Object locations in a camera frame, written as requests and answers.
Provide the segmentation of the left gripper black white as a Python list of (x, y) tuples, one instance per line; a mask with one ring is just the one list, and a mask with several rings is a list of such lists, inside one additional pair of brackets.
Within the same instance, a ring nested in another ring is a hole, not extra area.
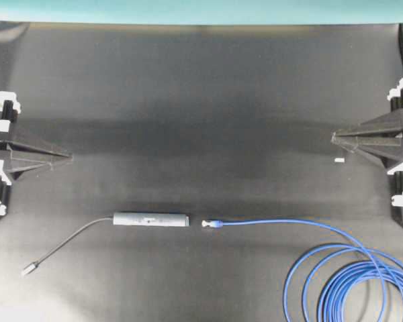
[[(72, 154), (25, 129), (11, 129), (21, 113), (14, 92), (0, 91), (0, 215), (6, 215), (12, 181), (25, 174), (56, 170), (70, 164)], [(10, 150), (9, 144), (17, 151)]]

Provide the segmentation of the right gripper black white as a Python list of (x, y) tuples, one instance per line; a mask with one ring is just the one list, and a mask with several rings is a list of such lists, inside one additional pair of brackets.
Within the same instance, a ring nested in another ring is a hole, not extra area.
[[(403, 78), (388, 95), (391, 112), (333, 132), (332, 143), (367, 159), (379, 159), (394, 177), (392, 205), (403, 207)], [(391, 135), (387, 137), (364, 137)]]

